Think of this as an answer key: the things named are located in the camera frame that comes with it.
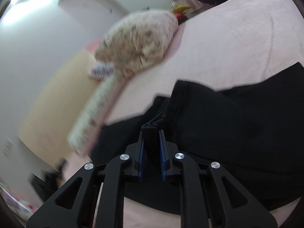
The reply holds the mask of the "black pants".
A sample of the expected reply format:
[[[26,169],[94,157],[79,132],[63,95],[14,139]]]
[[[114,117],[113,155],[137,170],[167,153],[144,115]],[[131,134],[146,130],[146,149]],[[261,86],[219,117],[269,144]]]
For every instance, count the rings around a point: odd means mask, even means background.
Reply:
[[[266,209],[303,196],[303,66],[264,82],[214,91],[179,80],[145,114],[102,127],[92,161],[105,164],[163,130],[167,141],[200,163],[222,164]]]

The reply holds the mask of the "bear print long pillow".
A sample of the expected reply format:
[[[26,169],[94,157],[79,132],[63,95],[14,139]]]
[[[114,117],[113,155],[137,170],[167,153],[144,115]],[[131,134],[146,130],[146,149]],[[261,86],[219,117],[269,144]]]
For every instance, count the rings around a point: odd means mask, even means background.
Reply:
[[[81,157],[91,153],[101,129],[139,114],[145,108],[141,97],[142,75],[129,78],[114,75],[101,81],[67,136],[69,146]]]

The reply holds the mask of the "cream bed headboard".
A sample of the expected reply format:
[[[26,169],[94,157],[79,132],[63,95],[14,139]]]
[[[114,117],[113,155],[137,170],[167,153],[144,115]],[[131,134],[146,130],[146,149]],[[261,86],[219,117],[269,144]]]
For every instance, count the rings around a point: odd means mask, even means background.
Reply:
[[[19,128],[19,139],[50,166],[72,151],[67,135],[99,84],[88,76],[94,65],[92,51],[79,51],[45,86]]]

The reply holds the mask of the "purple floral pillow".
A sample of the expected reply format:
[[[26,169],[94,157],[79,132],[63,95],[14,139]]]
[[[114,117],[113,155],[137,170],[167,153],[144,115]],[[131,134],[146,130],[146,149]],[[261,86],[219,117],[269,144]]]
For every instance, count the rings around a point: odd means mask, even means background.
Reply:
[[[97,80],[104,79],[113,73],[113,63],[103,63],[97,61],[94,67],[89,70],[89,77]]]

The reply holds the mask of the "rolled bear print duvet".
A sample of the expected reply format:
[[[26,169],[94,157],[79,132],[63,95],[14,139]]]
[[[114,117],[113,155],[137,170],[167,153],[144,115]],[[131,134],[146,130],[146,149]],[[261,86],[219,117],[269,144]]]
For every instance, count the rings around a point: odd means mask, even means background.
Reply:
[[[115,73],[129,77],[160,63],[177,29],[178,19],[170,11],[131,13],[103,36],[95,59],[113,64]]]

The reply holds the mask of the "yellow red plush toy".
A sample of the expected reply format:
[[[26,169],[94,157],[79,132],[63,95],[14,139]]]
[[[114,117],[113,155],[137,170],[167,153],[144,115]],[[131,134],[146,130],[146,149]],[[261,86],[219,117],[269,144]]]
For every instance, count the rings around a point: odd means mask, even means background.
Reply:
[[[187,16],[185,15],[188,10],[192,7],[189,5],[173,5],[171,8],[171,12],[175,15],[178,21],[185,21]]]

